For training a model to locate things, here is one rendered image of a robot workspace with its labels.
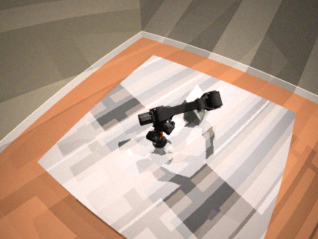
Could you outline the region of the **dark grey stepped pedestal with shaft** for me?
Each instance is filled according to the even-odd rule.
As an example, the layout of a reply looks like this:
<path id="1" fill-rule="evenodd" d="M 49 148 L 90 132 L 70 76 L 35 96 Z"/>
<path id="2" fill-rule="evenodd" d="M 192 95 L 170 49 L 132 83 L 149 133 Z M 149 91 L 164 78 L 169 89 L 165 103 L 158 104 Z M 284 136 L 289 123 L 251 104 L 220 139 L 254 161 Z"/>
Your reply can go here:
<path id="1" fill-rule="evenodd" d="M 154 143 L 154 142 L 152 142 L 152 143 L 153 143 L 154 147 L 161 149 L 166 145 L 167 139 L 165 136 L 163 136 L 163 138 L 160 140 L 158 139 L 158 141 L 156 143 Z"/>

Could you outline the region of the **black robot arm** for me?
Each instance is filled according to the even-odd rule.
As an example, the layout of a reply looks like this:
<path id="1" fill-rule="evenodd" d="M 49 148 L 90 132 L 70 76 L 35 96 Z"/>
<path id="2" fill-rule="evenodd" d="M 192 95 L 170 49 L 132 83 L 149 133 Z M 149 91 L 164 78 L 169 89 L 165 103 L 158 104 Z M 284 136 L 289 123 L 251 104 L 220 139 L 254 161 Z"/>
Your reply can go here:
<path id="1" fill-rule="evenodd" d="M 153 123 L 153 125 L 160 125 L 159 131 L 163 131 L 166 135 L 170 135 L 175 128 L 175 122 L 170 121 L 174 115 L 185 113 L 188 111 L 193 111 L 195 109 L 211 111 L 220 108 L 222 105 L 222 100 L 220 97 L 220 92 L 217 90 L 209 91 L 204 93 L 200 98 L 197 97 L 194 101 L 183 103 L 177 106 L 158 106 L 150 109 L 149 112 L 138 114 L 140 125 L 147 125 Z"/>

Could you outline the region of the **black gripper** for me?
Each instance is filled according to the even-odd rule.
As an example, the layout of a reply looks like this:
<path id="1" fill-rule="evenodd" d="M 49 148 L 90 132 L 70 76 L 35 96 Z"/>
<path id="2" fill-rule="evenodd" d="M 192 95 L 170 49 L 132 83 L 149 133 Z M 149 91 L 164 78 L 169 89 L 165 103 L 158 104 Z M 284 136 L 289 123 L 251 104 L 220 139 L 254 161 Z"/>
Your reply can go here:
<path id="1" fill-rule="evenodd" d="M 172 120 L 172 118 L 171 119 L 168 119 L 168 121 L 170 122 Z M 161 135 L 162 134 L 160 134 L 160 131 L 159 131 L 159 128 L 160 128 L 160 126 L 163 126 L 165 123 L 163 123 L 163 124 L 160 124 L 160 125 L 153 125 L 153 127 L 154 127 L 154 130 L 152 130 L 152 131 L 149 131 L 148 132 L 148 134 L 146 135 L 146 139 L 147 140 L 150 140 L 150 141 L 152 141 L 152 142 L 154 142 L 154 143 L 156 143 L 157 141 L 158 141 L 158 139 L 161 137 Z"/>

